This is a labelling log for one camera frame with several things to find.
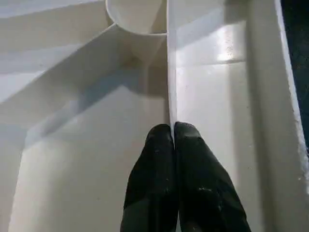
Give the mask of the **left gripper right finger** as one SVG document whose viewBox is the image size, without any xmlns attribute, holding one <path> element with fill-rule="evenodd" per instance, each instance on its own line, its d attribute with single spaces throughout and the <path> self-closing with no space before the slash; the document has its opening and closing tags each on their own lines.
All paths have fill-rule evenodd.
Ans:
<svg viewBox="0 0 309 232">
<path fill-rule="evenodd" d="M 183 232 L 249 232 L 232 180 L 195 126 L 174 125 Z"/>
</svg>

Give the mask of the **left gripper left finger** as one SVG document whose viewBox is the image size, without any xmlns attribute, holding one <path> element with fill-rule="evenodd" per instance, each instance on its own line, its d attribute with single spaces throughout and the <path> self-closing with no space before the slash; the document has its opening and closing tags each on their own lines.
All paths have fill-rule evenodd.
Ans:
<svg viewBox="0 0 309 232">
<path fill-rule="evenodd" d="M 176 230 L 179 202 L 175 163 L 170 126 L 154 126 L 128 178 L 122 232 Z"/>
</svg>

